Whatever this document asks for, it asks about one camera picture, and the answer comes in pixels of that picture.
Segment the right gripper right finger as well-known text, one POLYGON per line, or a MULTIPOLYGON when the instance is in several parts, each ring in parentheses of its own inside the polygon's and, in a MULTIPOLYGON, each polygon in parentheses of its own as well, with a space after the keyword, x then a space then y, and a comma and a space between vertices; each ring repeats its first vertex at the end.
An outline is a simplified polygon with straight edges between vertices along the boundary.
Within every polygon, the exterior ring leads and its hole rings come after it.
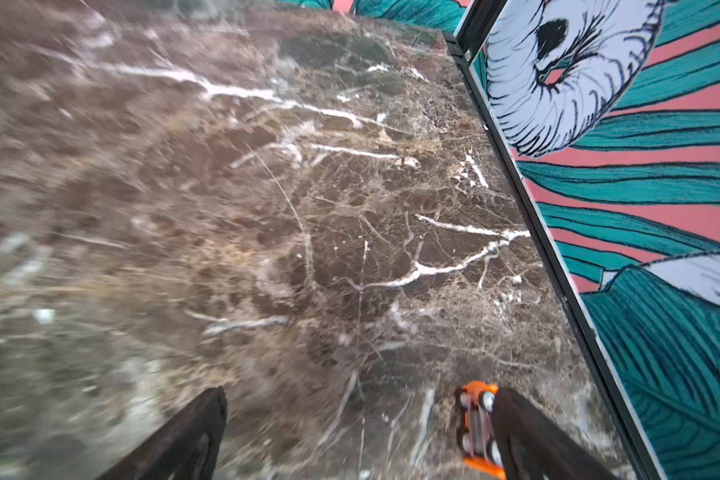
POLYGON ((512 388, 498 390, 492 424, 508 479, 613 479, 615 476, 512 388))

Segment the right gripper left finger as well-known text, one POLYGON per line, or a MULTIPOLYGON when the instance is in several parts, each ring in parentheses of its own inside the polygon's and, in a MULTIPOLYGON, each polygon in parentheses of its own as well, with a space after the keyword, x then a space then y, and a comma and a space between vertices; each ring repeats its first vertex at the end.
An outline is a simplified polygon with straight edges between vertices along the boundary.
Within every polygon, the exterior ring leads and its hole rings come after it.
POLYGON ((226 424, 225 391, 208 388, 98 479, 211 479, 226 424))

